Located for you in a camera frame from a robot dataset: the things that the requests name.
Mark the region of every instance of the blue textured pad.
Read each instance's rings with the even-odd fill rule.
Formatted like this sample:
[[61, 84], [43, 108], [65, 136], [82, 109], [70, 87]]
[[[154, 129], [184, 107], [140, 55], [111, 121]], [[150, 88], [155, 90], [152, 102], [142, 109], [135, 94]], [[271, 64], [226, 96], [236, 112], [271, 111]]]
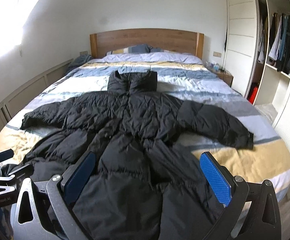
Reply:
[[64, 200], [67, 205], [76, 202], [91, 176], [96, 163], [95, 154], [90, 153], [78, 166], [75, 173], [64, 186]]
[[232, 198], [231, 187], [228, 185], [223, 175], [216, 168], [216, 166], [210, 160], [207, 154], [203, 153], [201, 155], [201, 158], [199, 159], [199, 163], [218, 201], [228, 206]]

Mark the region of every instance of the white wall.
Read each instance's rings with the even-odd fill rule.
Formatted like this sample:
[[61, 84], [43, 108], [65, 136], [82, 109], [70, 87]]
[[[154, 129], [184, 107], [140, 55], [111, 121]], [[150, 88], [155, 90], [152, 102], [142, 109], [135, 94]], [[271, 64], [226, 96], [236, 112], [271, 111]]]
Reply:
[[39, 0], [19, 48], [0, 57], [0, 102], [18, 87], [80, 51], [89, 34], [127, 28], [170, 28], [205, 34], [203, 60], [220, 64], [226, 36], [226, 0]]
[[[204, 61], [223, 63], [226, 0], [85, 0], [73, 19], [72, 47], [90, 51], [89, 34], [128, 28], [169, 28], [205, 34]], [[213, 57], [221, 52], [222, 58]]]

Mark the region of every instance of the wooden nightstand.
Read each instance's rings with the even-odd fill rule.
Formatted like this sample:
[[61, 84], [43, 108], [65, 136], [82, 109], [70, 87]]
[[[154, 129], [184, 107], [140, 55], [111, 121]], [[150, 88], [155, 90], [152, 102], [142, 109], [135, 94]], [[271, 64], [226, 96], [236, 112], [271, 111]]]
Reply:
[[209, 69], [209, 70], [213, 72], [214, 74], [216, 74], [219, 79], [222, 79], [230, 87], [232, 86], [233, 76], [228, 71], [221, 72], [220, 70], [218, 71], [214, 69]]

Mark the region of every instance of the long black down coat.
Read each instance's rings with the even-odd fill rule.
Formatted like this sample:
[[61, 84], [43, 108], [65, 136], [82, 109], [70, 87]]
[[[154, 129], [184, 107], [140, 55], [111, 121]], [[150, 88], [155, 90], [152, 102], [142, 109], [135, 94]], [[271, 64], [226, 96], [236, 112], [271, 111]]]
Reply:
[[[116, 71], [108, 91], [47, 104], [23, 119], [21, 129], [62, 129], [39, 141], [20, 164], [33, 164], [34, 181], [64, 173], [85, 151], [96, 155], [96, 171], [72, 209], [93, 239], [202, 239], [223, 206], [199, 161], [172, 142], [192, 131], [253, 148], [253, 134], [221, 108], [156, 88], [156, 72]], [[18, 167], [5, 166], [3, 173]]]

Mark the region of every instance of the metal screw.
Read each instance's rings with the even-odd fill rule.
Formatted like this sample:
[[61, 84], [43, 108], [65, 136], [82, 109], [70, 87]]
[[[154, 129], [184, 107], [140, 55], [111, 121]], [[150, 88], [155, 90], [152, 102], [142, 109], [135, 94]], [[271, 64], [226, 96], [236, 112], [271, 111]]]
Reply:
[[235, 176], [235, 180], [237, 182], [243, 182], [243, 178], [241, 176]]
[[59, 174], [53, 176], [53, 181], [59, 181], [61, 176]]
[[267, 186], [272, 186], [272, 182], [270, 180], [268, 180], [268, 179], [265, 180], [265, 184]]

